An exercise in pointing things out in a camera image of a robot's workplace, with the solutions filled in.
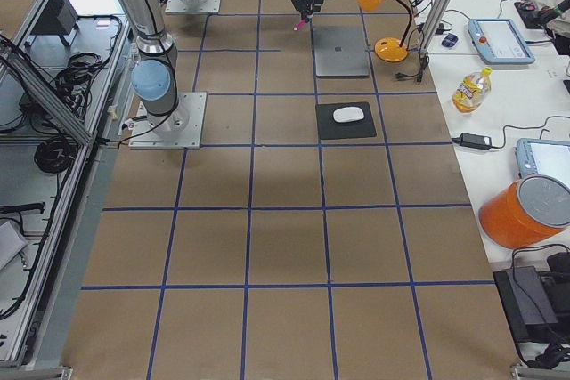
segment power adapter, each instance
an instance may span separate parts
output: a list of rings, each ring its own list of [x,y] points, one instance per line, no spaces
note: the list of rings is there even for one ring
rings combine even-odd
[[[489,150],[493,148],[491,137],[477,135],[476,133],[462,133],[459,137],[452,138],[452,141],[455,144],[471,149]]]

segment orange desk lamp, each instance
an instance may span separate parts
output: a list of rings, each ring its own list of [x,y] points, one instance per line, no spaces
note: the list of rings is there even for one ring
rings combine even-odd
[[[357,0],[360,7],[366,12],[372,12],[379,7],[382,0]],[[403,32],[403,36],[401,40],[396,39],[395,37],[384,37],[380,39],[374,45],[374,52],[378,57],[384,61],[388,62],[398,62],[403,61],[408,56],[408,47],[403,42],[406,40],[408,36],[408,32],[410,31],[412,14],[410,6],[404,3],[401,0],[395,0],[401,6],[405,8],[408,12],[408,25],[406,26],[406,30]]]

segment blue object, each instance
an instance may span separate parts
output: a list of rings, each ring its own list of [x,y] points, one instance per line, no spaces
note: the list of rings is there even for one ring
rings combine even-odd
[[[534,55],[513,20],[472,19],[467,30],[487,64],[532,64]]]
[[[453,33],[449,33],[445,39],[442,40],[442,46],[445,46],[446,48],[453,48],[455,44],[457,44],[458,40],[459,38],[457,36],[455,36]]]
[[[156,101],[168,92],[170,73],[160,61],[146,60],[134,68],[131,83],[143,100]]]

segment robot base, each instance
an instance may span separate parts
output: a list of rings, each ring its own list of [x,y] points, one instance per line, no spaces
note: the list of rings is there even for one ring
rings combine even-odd
[[[168,0],[167,15],[201,15],[220,12],[222,0],[207,0],[199,4],[187,4],[182,0]]]
[[[190,113],[190,120],[186,127],[180,132],[158,134],[154,132],[146,133],[139,137],[134,137],[128,143],[131,149],[199,149],[202,126],[204,125],[204,112],[206,111],[206,93],[179,93],[179,102]],[[141,103],[136,112],[137,115],[146,115],[146,108]],[[151,129],[145,120],[135,122],[133,135],[147,132]]]

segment lamp base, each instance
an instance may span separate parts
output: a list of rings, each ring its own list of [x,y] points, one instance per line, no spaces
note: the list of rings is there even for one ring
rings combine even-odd
[[[381,60],[399,62],[408,56],[408,47],[406,44],[400,46],[400,41],[395,37],[384,37],[374,45],[374,52]]]

